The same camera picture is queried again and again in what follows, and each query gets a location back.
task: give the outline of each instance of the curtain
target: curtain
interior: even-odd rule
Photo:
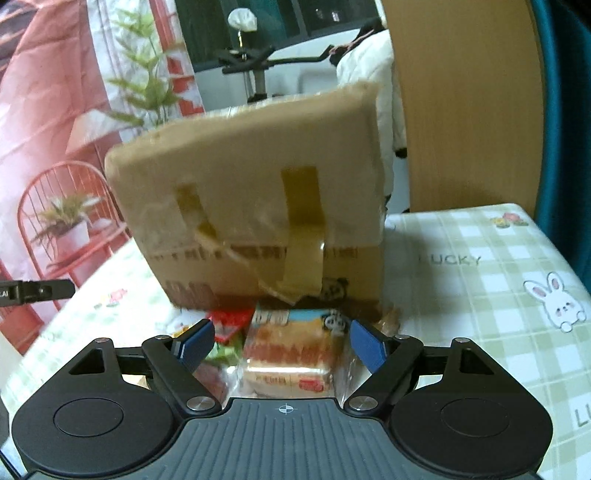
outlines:
[[[545,69],[536,221],[591,291],[591,33],[560,0],[532,0]]]
[[[118,229],[117,208],[107,216],[110,194],[91,198],[90,192],[103,185],[108,149],[171,119],[202,112],[174,0],[4,3],[0,263],[7,275],[23,280],[74,275],[83,283],[109,255],[106,248],[95,254],[91,247],[110,239],[116,250],[128,235]],[[86,173],[77,176],[74,170]],[[59,224],[44,216],[66,199],[87,205],[100,200],[95,212],[89,206],[84,207],[88,212],[80,210],[87,231],[68,251],[56,244],[70,231],[50,234],[45,227]],[[44,323],[56,313],[49,302],[33,308]],[[22,316],[0,319],[3,327],[23,321]]]

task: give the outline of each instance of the white jacket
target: white jacket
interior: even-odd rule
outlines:
[[[394,152],[406,148],[406,127],[400,84],[395,71],[394,50],[388,30],[376,33],[363,40],[339,62],[337,69],[339,85],[360,80],[381,85],[376,102],[378,131],[382,161],[384,162],[384,196],[392,193]]]

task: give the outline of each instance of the bunny print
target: bunny print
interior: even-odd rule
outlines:
[[[523,286],[527,293],[544,304],[546,315],[554,325],[567,333],[573,329],[573,324],[587,320],[583,306],[564,289],[556,272],[548,274],[547,282],[547,288],[531,280]]]

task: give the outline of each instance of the bike handlebar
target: bike handlebar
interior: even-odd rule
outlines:
[[[227,51],[218,55],[218,59],[221,63],[232,63],[222,68],[222,73],[229,75],[231,73],[250,72],[251,70],[268,70],[275,65],[285,65],[288,63],[320,63],[330,56],[330,51],[333,48],[333,45],[329,45],[318,57],[287,57],[284,59],[269,60],[269,56],[275,52],[275,47],[269,46],[250,60],[234,57]],[[245,50],[246,55],[252,53],[253,50]]]

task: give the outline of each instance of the checkered tablecloth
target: checkered tablecloth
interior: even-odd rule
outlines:
[[[547,299],[543,291],[551,296],[551,273],[585,315],[591,315],[591,299],[532,220],[515,205],[391,215],[385,243],[385,296],[401,309],[401,333],[426,345],[447,346],[458,336],[475,340],[552,416],[554,437],[542,477],[590,480],[591,320],[580,319],[565,332],[540,299]],[[542,296],[528,293],[529,281],[537,283],[528,284],[534,294],[543,289]],[[120,290],[126,293],[111,301],[109,294]],[[182,317],[130,241],[33,344],[2,398],[14,415],[92,339],[107,336],[116,346],[136,346],[190,322]]]
[[[550,412],[541,476],[590,480],[591,318],[566,333],[524,286],[549,293],[554,272],[591,316],[589,293],[551,242],[515,205],[390,216],[385,235],[385,291],[402,310],[401,333],[426,345],[476,341]]]

